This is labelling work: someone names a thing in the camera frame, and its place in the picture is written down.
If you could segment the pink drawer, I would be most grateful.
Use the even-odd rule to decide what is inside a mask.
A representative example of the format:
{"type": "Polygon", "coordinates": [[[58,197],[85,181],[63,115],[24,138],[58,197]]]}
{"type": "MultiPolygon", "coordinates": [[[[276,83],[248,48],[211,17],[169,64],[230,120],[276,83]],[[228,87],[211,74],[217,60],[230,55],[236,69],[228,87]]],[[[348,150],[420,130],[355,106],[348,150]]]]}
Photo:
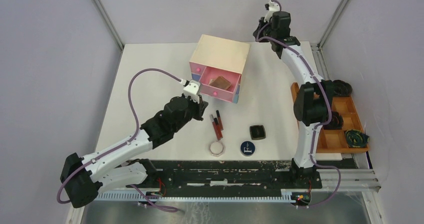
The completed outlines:
{"type": "Polygon", "coordinates": [[[227,101],[237,103],[240,92],[242,75],[231,71],[204,67],[201,75],[194,73],[192,78],[199,77],[200,92],[202,94],[227,101]]]}

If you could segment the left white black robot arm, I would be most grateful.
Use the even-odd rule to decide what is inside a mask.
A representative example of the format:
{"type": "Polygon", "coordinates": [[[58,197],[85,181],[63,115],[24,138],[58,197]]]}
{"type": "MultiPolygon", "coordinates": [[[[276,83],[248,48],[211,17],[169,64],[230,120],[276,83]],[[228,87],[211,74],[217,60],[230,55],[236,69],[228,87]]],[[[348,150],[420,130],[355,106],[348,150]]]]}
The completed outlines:
{"type": "Polygon", "coordinates": [[[145,187],[154,186],[157,173],[148,161],[127,167],[122,164],[170,141],[192,119],[202,121],[208,105],[207,101],[195,102],[190,96],[173,97],[152,118],[137,124],[134,134],[98,152],[82,157],[77,153],[67,156],[57,202],[80,208],[110,189],[140,183],[145,187]]]}

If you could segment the pastel wooden drawer chest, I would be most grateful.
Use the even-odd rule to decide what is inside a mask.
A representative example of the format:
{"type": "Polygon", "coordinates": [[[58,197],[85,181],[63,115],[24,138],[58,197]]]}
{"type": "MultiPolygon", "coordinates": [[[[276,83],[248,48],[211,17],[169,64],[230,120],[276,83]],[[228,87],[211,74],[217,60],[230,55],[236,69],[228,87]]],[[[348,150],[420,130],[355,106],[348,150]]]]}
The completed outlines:
{"type": "Polygon", "coordinates": [[[247,62],[251,44],[234,40],[201,35],[197,46],[189,60],[192,74],[201,75],[204,67],[213,67],[241,74],[247,62]]]}

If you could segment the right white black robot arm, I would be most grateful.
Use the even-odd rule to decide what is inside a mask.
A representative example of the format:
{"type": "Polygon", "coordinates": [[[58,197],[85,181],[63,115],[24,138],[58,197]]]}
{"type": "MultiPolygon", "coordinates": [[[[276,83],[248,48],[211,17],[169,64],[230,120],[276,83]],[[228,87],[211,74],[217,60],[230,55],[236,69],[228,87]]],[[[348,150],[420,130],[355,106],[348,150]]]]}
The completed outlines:
{"type": "Polygon", "coordinates": [[[312,69],[304,56],[300,42],[290,34],[290,23],[290,13],[268,12],[260,19],[253,36],[257,42],[271,44],[271,49],[288,66],[299,86],[293,104],[294,115],[299,124],[298,145],[288,179],[293,187],[301,188],[316,173],[319,133],[332,119],[334,84],[312,69]]]}

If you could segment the brown square blush compact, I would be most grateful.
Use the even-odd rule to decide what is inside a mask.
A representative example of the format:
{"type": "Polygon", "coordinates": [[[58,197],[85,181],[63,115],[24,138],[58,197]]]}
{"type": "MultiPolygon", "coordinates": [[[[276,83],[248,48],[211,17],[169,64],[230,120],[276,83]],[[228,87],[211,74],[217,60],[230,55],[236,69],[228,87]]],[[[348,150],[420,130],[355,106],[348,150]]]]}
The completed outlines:
{"type": "Polygon", "coordinates": [[[218,76],[210,86],[219,88],[222,90],[228,90],[232,86],[232,84],[229,80],[227,80],[223,76],[218,76]]]}

